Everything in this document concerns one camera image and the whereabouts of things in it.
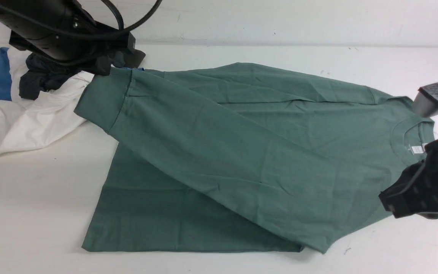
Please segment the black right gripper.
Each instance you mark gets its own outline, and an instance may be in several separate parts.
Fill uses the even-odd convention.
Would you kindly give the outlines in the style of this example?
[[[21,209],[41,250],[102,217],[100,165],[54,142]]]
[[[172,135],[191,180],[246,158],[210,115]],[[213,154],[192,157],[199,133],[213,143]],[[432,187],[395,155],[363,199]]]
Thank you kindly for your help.
[[[379,194],[395,218],[420,215],[438,220],[438,140],[426,147],[426,159],[403,170],[399,179]]]

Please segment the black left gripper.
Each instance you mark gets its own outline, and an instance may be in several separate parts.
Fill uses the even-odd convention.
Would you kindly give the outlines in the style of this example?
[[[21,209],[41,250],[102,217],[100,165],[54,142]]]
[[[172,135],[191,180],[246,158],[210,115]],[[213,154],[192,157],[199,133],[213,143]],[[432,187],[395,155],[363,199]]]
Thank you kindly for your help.
[[[111,55],[131,54],[136,39],[131,33],[108,37],[116,29],[103,23],[11,23],[9,43],[64,67],[108,75]]]

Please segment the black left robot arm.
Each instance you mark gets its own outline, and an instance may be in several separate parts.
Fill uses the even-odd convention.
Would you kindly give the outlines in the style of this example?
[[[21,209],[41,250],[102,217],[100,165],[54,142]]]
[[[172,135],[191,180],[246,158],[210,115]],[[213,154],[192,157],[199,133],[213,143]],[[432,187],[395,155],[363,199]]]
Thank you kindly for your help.
[[[110,67],[137,68],[145,53],[132,34],[104,40],[61,34],[97,35],[115,28],[96,21],[76,0],[0,0],[0,22],[11,30],[9,43],[51,63],[107,76]]]

